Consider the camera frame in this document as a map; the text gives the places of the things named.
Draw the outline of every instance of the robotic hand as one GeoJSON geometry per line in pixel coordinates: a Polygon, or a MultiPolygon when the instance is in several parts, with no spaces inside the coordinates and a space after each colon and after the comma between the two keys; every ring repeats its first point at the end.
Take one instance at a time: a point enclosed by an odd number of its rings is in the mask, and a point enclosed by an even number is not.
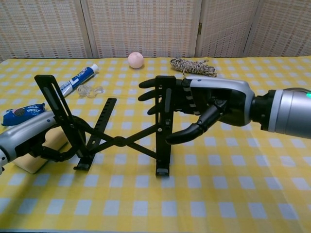
{"type": "Polygon", "coordinates": [[[0,175],[5,164],[42,145],[45,133],[55,125],[53,112],[46,111],[0,134],[0,175]]]}
{"type": "MultiPolygon", "coordinates": [[[[139,84],[140,88],[155,86],[155,80],[139,84]]],[[[192,75],[176,82],[175,111],[198,115],[196,123],[172,133],[169,144],[185,143],[205,133],[217,121],[233,126],[245,126],[251,121],[261,129],[302,138],[311,138],[311,91],[303,88],[269,90],[255,96],[245,81],[192,75]]],[[[138,100],[156,97],[151,90],[138,100]]],[[[155,114],[155,107],[148,111],[155,114]]]]}

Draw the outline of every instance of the blue snack package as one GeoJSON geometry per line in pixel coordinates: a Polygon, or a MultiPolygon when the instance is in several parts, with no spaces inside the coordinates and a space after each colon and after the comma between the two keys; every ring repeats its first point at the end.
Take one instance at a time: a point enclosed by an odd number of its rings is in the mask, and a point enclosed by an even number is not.
{"type": "Polygon", "coordinates": [[[8,109],[3,116],[3,126],[18,125],[40,113],[45,112],[45,103],[33,104],[22,108],[8,109]]]}

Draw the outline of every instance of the table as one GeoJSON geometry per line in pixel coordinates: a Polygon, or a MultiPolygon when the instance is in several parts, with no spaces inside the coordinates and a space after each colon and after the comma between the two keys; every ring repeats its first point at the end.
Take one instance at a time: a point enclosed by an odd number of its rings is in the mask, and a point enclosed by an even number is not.
{"type": "MultiPolygon", "coordinates": [[[[219,77],[245,80],[256,95],[311,86],[311,56],[207,59],[219,77]]],[[[52,74],[62,84],[96,63],[100,71],[87,84],[105,93],[90,99],[74,92],[66,101],[74,115],[94,126],[106,99],[118,98],[106,132],[127,137],[154,123],[146,114],[153,101],[137,101],[145,92],[138,84],[156,75],[182,78],[169,60],[146,58],[144,67],[134,70],[125,58],[9,59],[0,64],[1,111],[45,102],[36,74],[52,74]]],[[[175,113],[174,131],[196,119],[175,113]]],[[[153,150],[153,137],[139,143],[153,150]]],[[[264,132],[257,123],[218,122],[194,141],[172,146],[167,179],[155,177],[155,160],[129,147],[98,153],[89,172],[73,170],[77,157],[48,162],[36,174],[10,163],[0,176],[0,229],[311,232],[310,149],[307,139],[264,132]]]]}

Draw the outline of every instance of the woven panel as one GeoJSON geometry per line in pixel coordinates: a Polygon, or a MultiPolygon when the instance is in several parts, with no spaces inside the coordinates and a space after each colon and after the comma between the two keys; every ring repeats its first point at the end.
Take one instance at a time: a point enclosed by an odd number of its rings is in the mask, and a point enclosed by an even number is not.
{"type": "Polygon", "coordinates": [[[0,60],[85,57],[74,0],[0,1],[0,60]]]}
{"type": "Polygon", "coordinates": [[[99,57],[194,56],[200,0],[88,0],[99,57]]]}
{"type": "Polygon", "coordinates": [[[248,56],[311,55],[311,1],[267,0],[248,56]]]}
{"type": "Polygon", "coordinates": [[[240,56],[257,5],[258,0],[206,1],[196,56],[240,56]]]}

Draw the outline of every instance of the robot finger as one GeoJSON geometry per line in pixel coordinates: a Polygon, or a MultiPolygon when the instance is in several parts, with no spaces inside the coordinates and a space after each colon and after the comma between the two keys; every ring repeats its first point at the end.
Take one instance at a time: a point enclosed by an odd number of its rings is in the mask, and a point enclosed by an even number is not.
{"type": "Polygon", "coordinates": [[[156,80],[155,79],[149,79],[149,80],[141,82],[138,86],[140,88],[155,87],[156,86],[156,80]]]}
{"type": "Polygon", "coordinates": [[[148,110],[147,114],[148,115],[153,115],[153,114],[156,114],[157,113],[157,110],[156,110],[156,106],[153,106],[151,109],[148,110]]]}
{"type": "Polygon", "coordinates": [[[156,90],[148,91],[141,96],[138,97],[139,101],[145,101],[145,100],[150,100],[152,98],[156,97],[156,90]]]}

